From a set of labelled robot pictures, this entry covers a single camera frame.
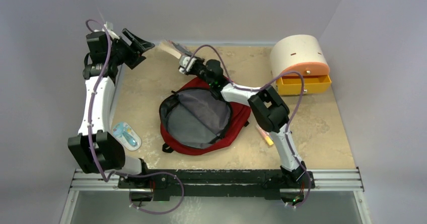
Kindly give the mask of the floral dark cover book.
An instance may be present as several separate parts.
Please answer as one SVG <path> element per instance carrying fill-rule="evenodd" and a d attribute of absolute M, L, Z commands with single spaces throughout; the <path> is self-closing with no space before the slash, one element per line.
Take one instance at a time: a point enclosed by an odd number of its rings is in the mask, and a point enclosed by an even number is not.
<path fill-rule="evenodd" d="M 184 45 L 176 43 L 171 40 L 163 40 L 158 45 L 158 48 L 177 59 L 181 59 L 183 57 L 190 57 L 193 53 Z"/>

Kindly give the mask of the red student backpack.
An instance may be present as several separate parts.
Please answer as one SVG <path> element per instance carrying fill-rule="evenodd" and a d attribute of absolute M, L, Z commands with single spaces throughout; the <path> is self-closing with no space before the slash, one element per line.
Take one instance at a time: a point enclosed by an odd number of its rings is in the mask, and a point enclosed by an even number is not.
<path fill-rule="evenodd" d="M 248 106 L 215 99 L 208 84 L 194 78 L 159 106 L 162 151 L 199 156 L 229 147 L 250 114 Z"/>

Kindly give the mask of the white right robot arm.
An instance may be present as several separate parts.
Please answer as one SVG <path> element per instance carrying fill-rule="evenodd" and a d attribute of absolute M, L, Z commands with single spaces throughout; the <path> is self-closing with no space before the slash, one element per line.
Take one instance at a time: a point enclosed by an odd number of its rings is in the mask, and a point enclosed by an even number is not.
<path fill-rule="evenodd" d="M 235 84 L 224 76 L 220 61 L 213 59 L 191 58 L 184 71 L 206 82 L 214 97 L 250 107 L 257 124 L 270 134 L 280 157 L 282 179 L 287 186 L 295 187 L 302 181 L 306 185 L 311 184 L 310 173 L 291 136 L 290 123 L 294 114 L 270 83 L 255 88 Z"/>

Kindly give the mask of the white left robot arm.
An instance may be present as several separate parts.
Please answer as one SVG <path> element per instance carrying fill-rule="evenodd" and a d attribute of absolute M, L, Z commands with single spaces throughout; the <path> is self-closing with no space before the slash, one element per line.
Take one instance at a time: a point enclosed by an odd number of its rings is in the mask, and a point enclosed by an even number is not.
<path fill-rule="evenodd" d="M 155 45 L 127 28 L 122 34 L 96 30 L 86 35 L 89 52 L 85 55 L 83 69 L 84 116 L 77 135 L 67 140 L 67 147 L 84 173 L 104 173 L 106 178 L 113 173 L 128 175 L 137 188 L 145 188 L 150 183 L 145 162 L 126 155 L 110 127 L 121 66 L 125 64 L 134 69 L 146 59 L 143 54 Z"/>

